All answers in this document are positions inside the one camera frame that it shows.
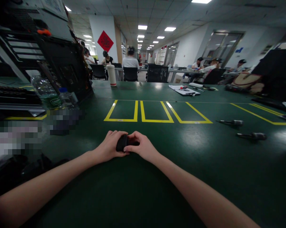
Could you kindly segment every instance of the glass door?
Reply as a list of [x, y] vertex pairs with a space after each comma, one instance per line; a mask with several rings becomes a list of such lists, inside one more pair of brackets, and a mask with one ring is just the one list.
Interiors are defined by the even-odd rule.
[[221, 67], [224, 67], [243, 35], [243, 33], [214, 32], [203, 53], [203, 58], [206, 62], [220, 58], [222, 59]]

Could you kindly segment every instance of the doorway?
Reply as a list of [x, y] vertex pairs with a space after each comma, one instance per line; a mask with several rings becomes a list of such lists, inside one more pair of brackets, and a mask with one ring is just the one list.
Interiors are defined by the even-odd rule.
[[168, 66], [171, 64], [173, 66], [176, 58], [176, 53], [178, 51], [179, 43], [172, 44], [171, 46], [167, 47], [166, 51], [166, 58], [164, 61], [164, 66]]
[[203, 53], [206, 62], [220, 58], [221, 68], [224, 68], [235, 49], [244, 36], [244, 32], [219, 32], [214, 31]]

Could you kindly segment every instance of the white thermos bottle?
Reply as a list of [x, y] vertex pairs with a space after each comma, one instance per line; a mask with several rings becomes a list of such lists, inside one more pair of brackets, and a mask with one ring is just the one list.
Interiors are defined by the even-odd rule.
[[106, 68], [107, 68], [110, 86], [117, 86], [117, 81], [115, 79], [115, 66], [109, 64], [106, 66]]

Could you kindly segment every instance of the hand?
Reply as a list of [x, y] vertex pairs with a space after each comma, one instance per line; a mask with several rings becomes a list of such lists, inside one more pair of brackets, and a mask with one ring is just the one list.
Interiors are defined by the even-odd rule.
[[152, 145], [149, 139], [140, 132], [135, 131], [134, 133], [129, 135], [128, 138], [131, 141], [139, 142], [140, 145], [126, 146], [124, 147], [124, 152], [135, 152], [149, 162], [152, 162], [156, 156], [160, 155], [160, 153]]
[[88, 153], [95, 156], [95, 162], [97, 162], [97, 164], [107, 162], [114, 157], [124, 157], [128, 155], [129, 152], [117, 152], [115, 149], [122, 135], [128, 135], [128, 133], [125, 131], [109, 131], [104, 141], [96, 149], [88, 151]]

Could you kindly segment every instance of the paper document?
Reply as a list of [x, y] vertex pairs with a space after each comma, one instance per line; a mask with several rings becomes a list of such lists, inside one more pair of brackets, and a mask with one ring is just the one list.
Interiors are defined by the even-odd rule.
[[190, 88], [187, 88], [186, 90], [189, 91], [185, 91], [185, 90], [180, 90], [180, 87], [184, 87], [183, 85], [169, 85], [168, 87], [170, 87], [171, 89], [173, 89], [174, 91], [176, 91], [177, 93], [181, 94], [181, 95], [186, 95], [187, 93], [196, 93], [196, 95], [200, 95], [199, 92], [192, 90]]

